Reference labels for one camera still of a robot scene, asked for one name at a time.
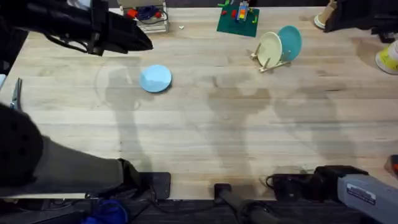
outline yellow container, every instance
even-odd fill
[[[398,75],[398,40],[376,54],[376,64],[381,70]]]

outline yellow plate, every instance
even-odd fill
[[[267,68],[277,65],[282,56],[282,42],[279,36],[274,32],[266,32],[260,38],[260,43],[261,46],[257,54],[260,64],[264,66],[270,58]]]

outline blue bowl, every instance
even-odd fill
[[[294,26],[285,26],[278,32],[282,42],[283,60],[294,60],[301,51],[302,38],[300,31]]]
[[[163,65],[152,65],[141,73],[139,83],[143,89],[150,93],[165,90],[172,82],[170,70]]]

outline wooden tabletop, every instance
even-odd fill
[[[154,50],[85,55],[31,33],[1,101],[18,77],[22,108],[42,134],[79,151],[124,158],[139,171],[172,174],[172,198],[211,198],[228,182],[248,197],[272,195],[276,172],[352,165],[398,186],[384,170],[398,152],[398,77],[380,71],[384,45],[369,31],[324,34],[321,7],[264,8],[257,37],[216,31],[221,9],[169,9],[169,34]],[[303,37],[290,67],[258,73],[249,58],[260,36],[293,25]],[[144,68],[173,75],[161,94],[139,86]]]

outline dish rack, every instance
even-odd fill
[[[166,2],[164,0],[118,0],[120,10],[123,13],[123,15],[126,15],[129,9],[136,8],[136,7],[142,7],[142,6],[156,6],[160,10],[162,10],[162,17],[156,18],[152,17],[148,20],[144,21],[137,21],[138,27],[141,28],[141,30],[146,33],[146,34],[152,34],[152,33],[168,33],[169,32],[169,18],[168,18],[168,12],[167,12],[167,7],[166,7]]]

